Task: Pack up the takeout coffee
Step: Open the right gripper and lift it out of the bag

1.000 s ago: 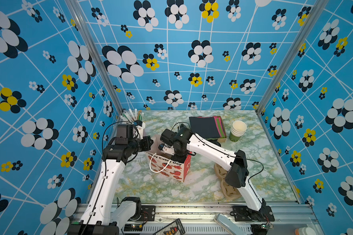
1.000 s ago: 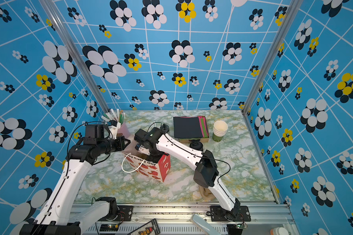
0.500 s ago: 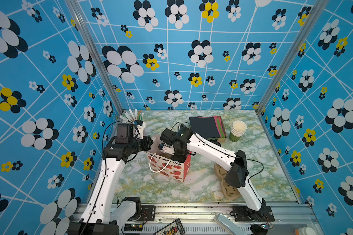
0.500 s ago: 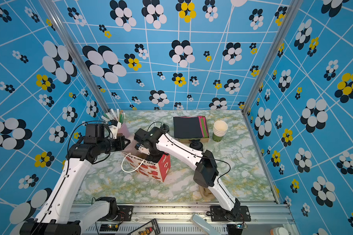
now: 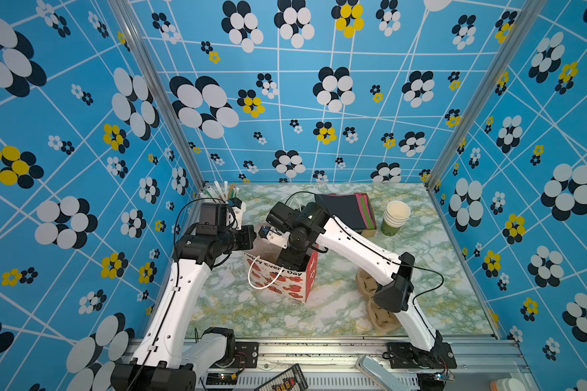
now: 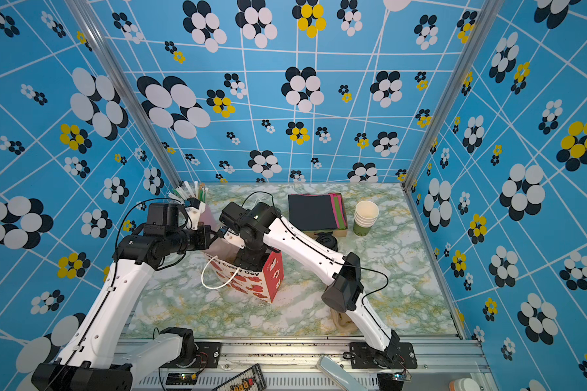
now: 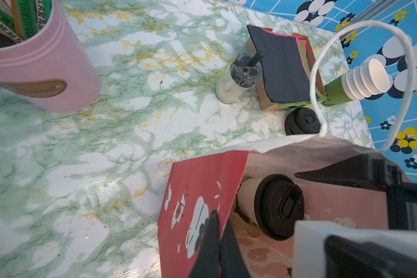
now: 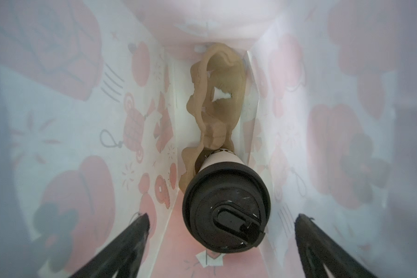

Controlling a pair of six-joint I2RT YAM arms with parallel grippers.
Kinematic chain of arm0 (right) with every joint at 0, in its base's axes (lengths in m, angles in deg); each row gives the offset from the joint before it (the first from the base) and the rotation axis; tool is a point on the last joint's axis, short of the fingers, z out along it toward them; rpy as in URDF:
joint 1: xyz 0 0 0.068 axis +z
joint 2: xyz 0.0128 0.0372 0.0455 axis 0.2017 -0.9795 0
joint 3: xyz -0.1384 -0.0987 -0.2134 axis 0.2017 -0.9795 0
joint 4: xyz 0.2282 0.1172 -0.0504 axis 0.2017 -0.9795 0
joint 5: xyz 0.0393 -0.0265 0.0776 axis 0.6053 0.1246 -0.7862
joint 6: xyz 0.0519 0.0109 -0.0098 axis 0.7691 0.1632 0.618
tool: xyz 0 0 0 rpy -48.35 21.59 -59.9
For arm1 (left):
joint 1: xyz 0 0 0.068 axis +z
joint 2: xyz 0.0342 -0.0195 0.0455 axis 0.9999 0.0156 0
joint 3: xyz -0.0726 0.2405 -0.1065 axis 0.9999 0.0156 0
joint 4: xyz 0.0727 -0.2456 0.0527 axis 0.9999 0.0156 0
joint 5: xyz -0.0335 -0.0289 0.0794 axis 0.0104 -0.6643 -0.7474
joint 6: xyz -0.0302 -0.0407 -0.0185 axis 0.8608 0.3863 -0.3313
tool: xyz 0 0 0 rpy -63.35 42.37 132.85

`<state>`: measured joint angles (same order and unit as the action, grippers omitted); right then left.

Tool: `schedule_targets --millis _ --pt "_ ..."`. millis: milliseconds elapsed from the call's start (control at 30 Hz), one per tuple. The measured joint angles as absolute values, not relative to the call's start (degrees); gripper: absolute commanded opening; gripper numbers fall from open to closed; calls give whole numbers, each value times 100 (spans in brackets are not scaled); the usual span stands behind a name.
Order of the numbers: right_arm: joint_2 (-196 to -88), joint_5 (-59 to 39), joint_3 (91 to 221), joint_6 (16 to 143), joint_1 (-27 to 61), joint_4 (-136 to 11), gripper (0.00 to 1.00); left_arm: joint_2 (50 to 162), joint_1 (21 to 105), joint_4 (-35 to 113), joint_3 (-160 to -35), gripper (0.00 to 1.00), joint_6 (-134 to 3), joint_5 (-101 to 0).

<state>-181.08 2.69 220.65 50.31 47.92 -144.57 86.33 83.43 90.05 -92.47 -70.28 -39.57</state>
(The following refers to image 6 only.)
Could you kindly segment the red white paper gift bag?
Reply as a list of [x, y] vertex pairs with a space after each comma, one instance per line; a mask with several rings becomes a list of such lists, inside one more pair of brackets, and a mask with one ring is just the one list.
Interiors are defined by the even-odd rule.
[[280, 253], [266, 250], [255, 259], [256, 263], [252, 263], [245, 249], [223, 239], [217, 239], [202, 253], [207, 260], [201, 273], [204, 288], [220, 290], [229, 287], [238, 293], [274, 302], [285, 278]]

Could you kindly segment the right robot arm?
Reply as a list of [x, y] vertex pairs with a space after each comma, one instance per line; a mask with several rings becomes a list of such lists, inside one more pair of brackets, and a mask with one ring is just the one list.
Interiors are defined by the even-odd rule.
[[278, 250], [308, 268], [326, 285], [322, 301], [332, 310], [346, 314], [362, 332], [375, 362], [391, 368], [399, 364], [399, 336], [387, 326], [368, 300], [362, 283], [360, 258], [343, 255], [317, 243], [296, 228], [274, 206], [263, 202], [247, 210], [231, 202], [219, 216], [220, 236], [241, 249], [242, 264], [267, 249]]

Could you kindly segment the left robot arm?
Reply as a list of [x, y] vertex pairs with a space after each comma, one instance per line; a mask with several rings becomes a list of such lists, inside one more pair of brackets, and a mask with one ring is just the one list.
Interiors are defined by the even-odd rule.
[[129, 390], [170, 363], [189, 367], [198, 357], [192, 330], [168, 327], [126, 358], [116, 360], [122, 330], [146, 284], [168, 267], [167, 257], [203, 250], [210, 226], [200, 225], [204, 210], [196, 198], [152, 199], [145, 223], [117, 243], [104, 286], [58, 357], [32, 374], [38, 390]]

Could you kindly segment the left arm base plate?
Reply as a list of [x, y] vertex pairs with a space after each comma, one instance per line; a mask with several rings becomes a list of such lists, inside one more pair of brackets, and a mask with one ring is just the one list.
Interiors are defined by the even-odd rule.
[[178, 358], [170, 363], [165, 363], [166, 369], [204, 369], [217, 368], [222, 354], [223, 344], [214, 341], [199, 340], [193, 348], [192, 358]]

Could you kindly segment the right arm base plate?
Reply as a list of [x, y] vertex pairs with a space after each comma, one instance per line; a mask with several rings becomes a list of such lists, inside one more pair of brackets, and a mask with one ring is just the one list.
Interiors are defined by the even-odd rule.
[[354, 369], [417, 369], [417, 358], [410, 343], [390, 344], [388, 352], [371, 348], [365, 342], [349, 344], [350, 361]]

